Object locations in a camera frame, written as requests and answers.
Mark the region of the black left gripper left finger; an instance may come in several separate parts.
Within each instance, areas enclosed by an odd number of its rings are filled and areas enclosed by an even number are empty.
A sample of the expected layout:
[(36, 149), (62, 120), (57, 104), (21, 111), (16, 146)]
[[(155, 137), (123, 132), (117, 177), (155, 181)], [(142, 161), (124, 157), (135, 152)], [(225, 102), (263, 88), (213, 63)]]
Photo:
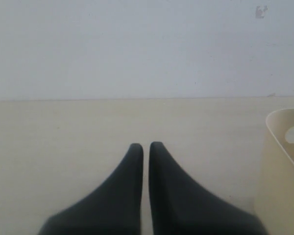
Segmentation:
[(139, 235), (144, 152), (130, 145), (112, 174), (76, 204), (51, 216), (41, 235)]

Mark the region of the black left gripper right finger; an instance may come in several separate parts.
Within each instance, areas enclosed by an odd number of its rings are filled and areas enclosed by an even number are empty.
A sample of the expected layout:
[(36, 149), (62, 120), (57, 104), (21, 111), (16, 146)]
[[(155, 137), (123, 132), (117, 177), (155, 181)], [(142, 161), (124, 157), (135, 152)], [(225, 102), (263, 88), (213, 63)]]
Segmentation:
[(162, 142), (149, 149), (149, 200), (155, 235), (266, 235), (252, 214), (215, 196), (174, 160)]

